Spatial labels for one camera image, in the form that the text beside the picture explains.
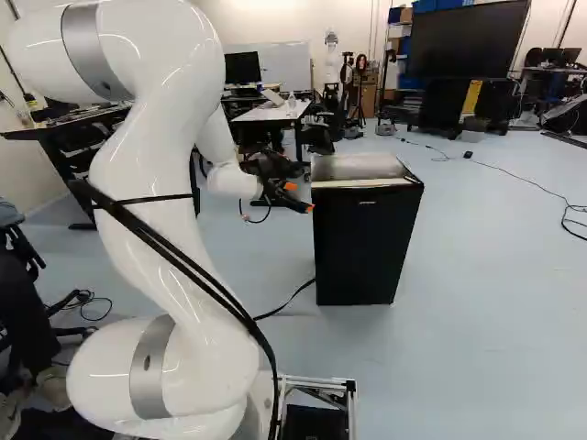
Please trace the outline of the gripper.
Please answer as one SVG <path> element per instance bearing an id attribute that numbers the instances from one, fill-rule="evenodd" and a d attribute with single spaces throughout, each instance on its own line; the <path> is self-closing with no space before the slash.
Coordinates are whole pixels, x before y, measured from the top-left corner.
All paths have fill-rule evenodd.
<path id="1" fill-rule="evenodd" d="M 257 204 L 282 204 L 283 207 L 288 208 L 298 214 L 310 214 L 314 210 L 314 205 L 301 200 L 298 200 L 291 195 L 284 192 L 295 192 L 297 184 L 290 181 L 285 181 L 282 178 L 258 177 L 261 184 L 261 194 L 256 199 Z"/>

